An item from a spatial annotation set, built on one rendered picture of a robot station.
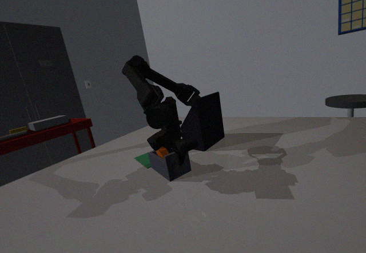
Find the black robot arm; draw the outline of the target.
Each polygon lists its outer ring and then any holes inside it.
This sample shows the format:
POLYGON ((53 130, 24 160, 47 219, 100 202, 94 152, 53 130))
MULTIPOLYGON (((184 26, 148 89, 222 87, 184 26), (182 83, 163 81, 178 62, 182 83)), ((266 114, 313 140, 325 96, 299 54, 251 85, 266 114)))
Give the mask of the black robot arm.
POLYGON ((157 151, 167 142, 168 144, 173 143, 169 130, 166 128, 163 130, 163 127, 169 121, 178 119, 176 100, 173 97, 166 97, 161 102, 164 98, 161 88, 149 84, 146 78, 175 93, 177 99, 186 106, 192 107, 194 101, 200 98, 200 92, 191 85, 173 82, 152 70, 147 62, 138 55, 133 56, 125 63, 122 73, 136 89, 137 99, 144 110, 144 114, 146 114, 146 120, 149 126, 154 129, 161 128, 161 131, 147 139, 151 148, 157 151))

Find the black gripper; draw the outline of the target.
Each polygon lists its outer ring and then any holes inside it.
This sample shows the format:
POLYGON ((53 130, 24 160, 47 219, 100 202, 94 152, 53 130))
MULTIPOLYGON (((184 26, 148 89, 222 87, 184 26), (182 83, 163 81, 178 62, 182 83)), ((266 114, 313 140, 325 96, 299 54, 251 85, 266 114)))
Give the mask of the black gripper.
POLYGON ((181 139, 181 137, 184 136, 184 133, 181 132, 181 129, 180 129, 181 124, 182 124, 182 121, 179 121, 179 119, 176 119, 173 121, 169 121, 163 127, 163 130, 165 130, 164 128, 169 130, 170 136, 172 137, 172 141, 173 141, 173 143, 171 143, 171 144, 168 144, 168 142, 167 142, 165 145, 163 145, 163 147, 166 148, 166 150, 168 151, 169 154, 171 152, 176 153, 176 157, 177 157, 177 160, 178 160, 178 163, 180 166, 182 166, 184 163, 186 153, 188 151, 198 147, 198 141, 194 138, 187 136, 187 137, 181 139))

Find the orange l-shaped part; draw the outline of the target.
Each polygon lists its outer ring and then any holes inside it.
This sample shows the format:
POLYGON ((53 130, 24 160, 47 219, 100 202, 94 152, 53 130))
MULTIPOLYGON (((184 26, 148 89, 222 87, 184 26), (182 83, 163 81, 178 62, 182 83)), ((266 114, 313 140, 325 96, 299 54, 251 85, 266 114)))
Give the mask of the orange l-shaped part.
POLYGON ((159 150, 156 151, 157 155, 164 159, 164 156, 169 154, 166 148, 161 147, 159 150))

